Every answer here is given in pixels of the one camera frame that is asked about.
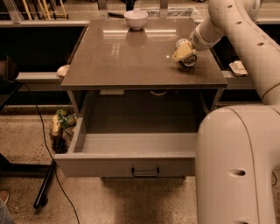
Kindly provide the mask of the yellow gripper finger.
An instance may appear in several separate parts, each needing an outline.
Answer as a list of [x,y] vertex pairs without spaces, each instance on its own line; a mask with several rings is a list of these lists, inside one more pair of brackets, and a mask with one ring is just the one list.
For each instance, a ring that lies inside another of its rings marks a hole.
[[172,60],[174,62],[180,62],[184,57],[189,56],[192,53],[191,48],[188,45],[182,45],[178,50],[175,49]]

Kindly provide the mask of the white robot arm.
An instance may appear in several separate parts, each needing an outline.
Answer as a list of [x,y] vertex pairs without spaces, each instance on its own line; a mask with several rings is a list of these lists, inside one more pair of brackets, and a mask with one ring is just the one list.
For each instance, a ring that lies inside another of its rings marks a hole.
[[262,0],[209,0],[209,16],[172,55],[179,62],[227,37],[262,102],[216,109],[199,126],[198,224],[276,224],[272,172],[280,164],[280,49],[254,22]]

